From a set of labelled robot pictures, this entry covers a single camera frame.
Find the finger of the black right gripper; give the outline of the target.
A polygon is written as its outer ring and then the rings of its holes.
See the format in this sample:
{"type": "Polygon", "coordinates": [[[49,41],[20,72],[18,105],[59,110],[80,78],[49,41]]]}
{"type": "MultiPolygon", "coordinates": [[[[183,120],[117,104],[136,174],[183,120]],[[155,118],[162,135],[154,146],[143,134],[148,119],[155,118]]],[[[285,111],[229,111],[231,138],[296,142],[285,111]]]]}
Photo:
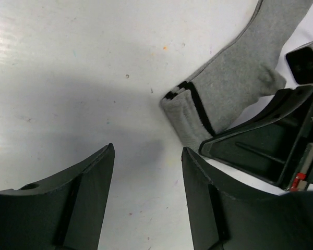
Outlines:
{"type": "Polygon", "coordinates": [[[313,184],[313,86],[277,91],[255,117],[212,139],[199,154],[285,191],[313,184]]]}

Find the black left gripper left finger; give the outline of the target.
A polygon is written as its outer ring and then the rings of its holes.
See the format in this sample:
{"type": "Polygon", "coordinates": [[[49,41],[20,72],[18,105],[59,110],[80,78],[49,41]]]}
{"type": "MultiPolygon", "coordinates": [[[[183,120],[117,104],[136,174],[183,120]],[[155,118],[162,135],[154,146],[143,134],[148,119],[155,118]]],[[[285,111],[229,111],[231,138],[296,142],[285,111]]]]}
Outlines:
{"type": "Polygon", "coordinates": [[[50,177],[0,191],[0,249],[97,249],[114,158],[109,144],[50,177]]]}

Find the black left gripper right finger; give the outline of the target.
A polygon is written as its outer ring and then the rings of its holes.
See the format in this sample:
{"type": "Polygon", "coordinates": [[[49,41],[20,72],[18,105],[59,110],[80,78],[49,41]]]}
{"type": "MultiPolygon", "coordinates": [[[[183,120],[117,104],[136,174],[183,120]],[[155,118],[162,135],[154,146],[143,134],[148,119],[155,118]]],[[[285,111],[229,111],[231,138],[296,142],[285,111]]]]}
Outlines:
{"type": "Polygon", "coordinates": [[[313,249],[313,191],[274,195],[182,151],[194,249],[313,249]]]}

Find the grey sock with black stripes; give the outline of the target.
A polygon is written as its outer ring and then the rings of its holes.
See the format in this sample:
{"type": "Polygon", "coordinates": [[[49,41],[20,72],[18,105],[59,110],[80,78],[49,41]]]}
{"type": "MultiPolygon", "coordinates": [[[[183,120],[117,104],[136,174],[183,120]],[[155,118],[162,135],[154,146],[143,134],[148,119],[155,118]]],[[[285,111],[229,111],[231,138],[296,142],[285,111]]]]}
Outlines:
{"type": "Polygon", "coordinates": [[[285,87],[276,71],[280,53],[311,6],[312,1],[259,1],[234,40],[166,93],[160,105],[184,147],[197,151],[248,106],[285,87]]]}

